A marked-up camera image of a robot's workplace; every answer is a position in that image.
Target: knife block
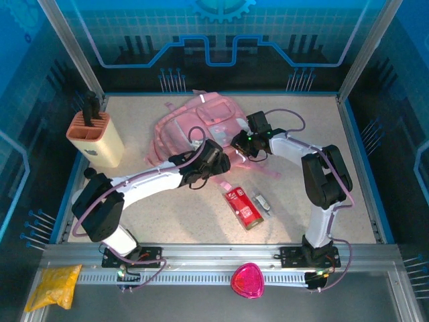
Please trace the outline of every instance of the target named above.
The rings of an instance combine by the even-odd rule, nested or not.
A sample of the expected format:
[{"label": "knife block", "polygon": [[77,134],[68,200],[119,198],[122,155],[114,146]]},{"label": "knife block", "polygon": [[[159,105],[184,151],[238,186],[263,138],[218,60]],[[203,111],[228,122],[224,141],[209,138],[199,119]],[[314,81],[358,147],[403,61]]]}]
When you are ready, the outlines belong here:
[{"label": "knife block", "polygon": [[94,165],[116,168],[122,158],[124,145],[110,115],[100,112],[101,119],[91,119],[94,126],[85,126],[82,112],[78,112],[66,137]]}]

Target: glass panel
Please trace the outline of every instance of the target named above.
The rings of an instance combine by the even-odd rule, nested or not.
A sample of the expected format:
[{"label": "glass panel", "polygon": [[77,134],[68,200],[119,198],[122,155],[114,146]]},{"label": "glass panel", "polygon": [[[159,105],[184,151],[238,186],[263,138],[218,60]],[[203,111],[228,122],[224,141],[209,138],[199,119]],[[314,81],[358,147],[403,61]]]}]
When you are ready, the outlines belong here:
[{"label": "glass panel", "polygon": [[349,100],[395,241],[429,246],[429,6],[405,0]]},{"label": "glass panel", "polygon": [[337,91],[384,0],[58,2],[105,91]]},{"label": "glass panel", "polygon": [[19,320],[42,255],[35,247],[50,237],[52,225],[25,222],[35,227],[28,213],[38,209],[57,216],[76,156],[65,133],[86,90],[37,1],[14,3],[0,2],[2,321]]}]

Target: enclosure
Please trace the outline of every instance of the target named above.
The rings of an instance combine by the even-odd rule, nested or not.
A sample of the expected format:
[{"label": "enclosure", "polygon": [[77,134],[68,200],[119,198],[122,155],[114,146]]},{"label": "enclosure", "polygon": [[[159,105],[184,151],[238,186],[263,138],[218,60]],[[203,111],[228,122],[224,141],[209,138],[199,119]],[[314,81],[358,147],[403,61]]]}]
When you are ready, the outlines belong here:
[{"label": "enclosure", "polygon": [[[0,3],[2,319],[425,321],[428,13],[423,0]],[[108,178],[151,167],[144,158],[169,112],[164,104],[181,107],[192,90],[219,92],[246,115],[299,113],[306,128],[294,136],[338,146],[353,181],[355,206],[339,212],[332,231],[352,243],[353,258],[335,243],[342,265],[330,279],[351,260],[344,280],[322,294],[282,286],[308,271],[282,268],[274,255],[301,244],[311,202],[299,167],[269,156],[263,166],[277,178],[243,168],[225,175],[273,208],[250,231],[211,180],[126,208],[121,225],[142,245],[161,247],[168,264],[148,287],[121,294],[99,244],[71,232],[72,196],[91,165],[66,132],[87,90],[125,146],[118,167],[92,165]],[[267,119],[273,129],[300,126],[287,113]],[[228,287],[246,262],[263,272],[261,299]],[[83,267],[71,310],[23,313],[42,268],[75,264]]]}]

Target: pink backpack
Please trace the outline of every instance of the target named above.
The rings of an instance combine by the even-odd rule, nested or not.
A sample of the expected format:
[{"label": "pink backpack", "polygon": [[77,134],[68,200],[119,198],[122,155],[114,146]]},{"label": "pink backpack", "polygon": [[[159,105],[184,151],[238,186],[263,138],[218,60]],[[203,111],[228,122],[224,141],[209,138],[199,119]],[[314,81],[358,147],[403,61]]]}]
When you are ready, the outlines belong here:
[{"label": "pink backpack", "polygon": [[[247,118],[240,106],[229,97],[218,93],[194,91],[196,96],[184,106],[176,108],[171,103],[166,106],[171,111],[155,125],[154,139],[150,143],[146,161],[157,166],[170,156],[195,150],[201,144],[202,134],[199,131],[191,133],[192,143],[188,141],[188,133],[194,126],[200,126],[207,138],[212,139],[223,147],[224,153],[229,157],[231,168],[253,168],[279,178],[280,174],[270,171],[240,154],[231,146],[232,139],[242,130],[249,130]],[[223,180],[212,177],[221,183]]]}]

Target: gear graphic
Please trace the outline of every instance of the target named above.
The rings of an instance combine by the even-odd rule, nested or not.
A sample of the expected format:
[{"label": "gear graphic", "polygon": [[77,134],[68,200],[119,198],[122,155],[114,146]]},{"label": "gear graphic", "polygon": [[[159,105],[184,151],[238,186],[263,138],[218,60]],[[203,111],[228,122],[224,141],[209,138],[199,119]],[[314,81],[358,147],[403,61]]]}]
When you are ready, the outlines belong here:
[{"label": "gear graphic", "polygon": [[3,0],[3,2],[6,8],[10,10],[16,23],[18,23],[25,32],[30,32],[37,26],[39,21],[37,0]]},{"label": "gear graphic", "polygon": [[208,18],[209,22],[233,22],[240,19],[243,13],[249,12],[249,6],[255,5],[256,0],[193,0],[194,13],[199,13],[201,19]]}]

